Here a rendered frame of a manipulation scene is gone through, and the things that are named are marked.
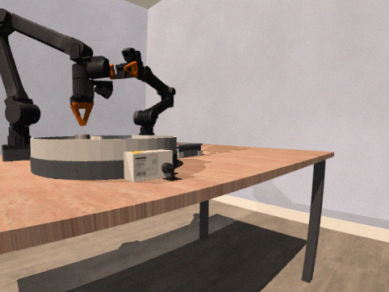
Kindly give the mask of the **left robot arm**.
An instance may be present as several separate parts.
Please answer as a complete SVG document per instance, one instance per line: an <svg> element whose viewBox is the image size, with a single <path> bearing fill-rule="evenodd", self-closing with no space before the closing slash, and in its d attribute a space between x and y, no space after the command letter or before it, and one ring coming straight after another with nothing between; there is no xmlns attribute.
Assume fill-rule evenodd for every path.
<svg viewBox="0 0 389 292"><path fill-rule="evenodd" d="M122 54L127 63L133 61L138 62L139 72L138 77L136 78L155 88L157 94L161 96L161 101L159 103L144 111L135 111L133 115L134 124L142 126L140 128L139 136L154 136L153 127L158 119L158 115L167 108L174 107L174 95L176 94L176 90L158 79L148 66L143 67L140 51L135 51L134 48L124 48Z"/></svg>

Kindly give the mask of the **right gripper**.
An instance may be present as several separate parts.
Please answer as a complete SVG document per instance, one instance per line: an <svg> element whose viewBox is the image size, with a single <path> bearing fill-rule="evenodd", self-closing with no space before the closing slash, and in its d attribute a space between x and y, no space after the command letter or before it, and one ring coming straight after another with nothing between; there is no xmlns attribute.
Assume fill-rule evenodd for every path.
<svg viewBox="0 0 389 292"><path fill-rule="evenodd" d="M81 77L81 78L73 79L73 95L69 98L70 107L80 126L86 125L87 120L90 116L90 112L94 105L94 94L83 93L83 79L88 79L88 78ZM83 120L78 109L86 109Z"/></svg>

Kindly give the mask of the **divided red and yellow tray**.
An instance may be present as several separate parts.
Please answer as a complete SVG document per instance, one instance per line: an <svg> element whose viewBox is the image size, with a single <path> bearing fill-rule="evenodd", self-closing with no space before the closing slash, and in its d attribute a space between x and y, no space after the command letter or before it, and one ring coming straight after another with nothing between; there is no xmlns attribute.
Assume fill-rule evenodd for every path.
<svg viewBox="0 0 389 292"><path fill-rule="evenodd" d="M197 156L198 151L201 151L200 143L182 143L177 142L177 152L184 152L184 157Z"/></svg>

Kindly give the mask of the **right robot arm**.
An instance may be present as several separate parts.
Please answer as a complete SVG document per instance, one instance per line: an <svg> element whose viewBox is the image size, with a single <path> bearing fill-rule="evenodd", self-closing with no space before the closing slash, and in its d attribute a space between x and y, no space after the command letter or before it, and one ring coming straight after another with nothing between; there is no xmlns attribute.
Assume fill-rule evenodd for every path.
<svg viewBox="0 0 389 292"><path fill-rule="evenodd" d="M8 144L2 145L2 150L31 149L29 126L37 123L40 119L40 109L34 105L32 99L28 98L10 50L8 36L14 30L70 55L70 60L76 62L72 65L73 79L88 78L83 79L84 94L94 94L95 92L108 99L113 91L113 81L90 80L111 75L111 67L106 57L93 56L92 48L80 40L63 35L1 8L0 74L6 90L5 116L10 123L9 136L7 136Z"/></svg>

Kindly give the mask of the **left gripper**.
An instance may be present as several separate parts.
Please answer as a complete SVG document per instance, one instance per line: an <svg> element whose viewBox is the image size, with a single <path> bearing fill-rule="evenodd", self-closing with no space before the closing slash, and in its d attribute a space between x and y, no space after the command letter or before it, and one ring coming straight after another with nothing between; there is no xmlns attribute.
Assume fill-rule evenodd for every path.
<svg viewBox="0 0 389 292"><path fill-rule="evenodd" d="M138 77L138 72L139 72L138 71L138 62L136 62L136 61L129 62L129 63L123 63L121 65L115 65L116 75L115 75L114 65L110 65L110 66L111 66L111 75L109 76L109 78L111 80L124 79L124 78L130 78L130 77Z"/></svg>

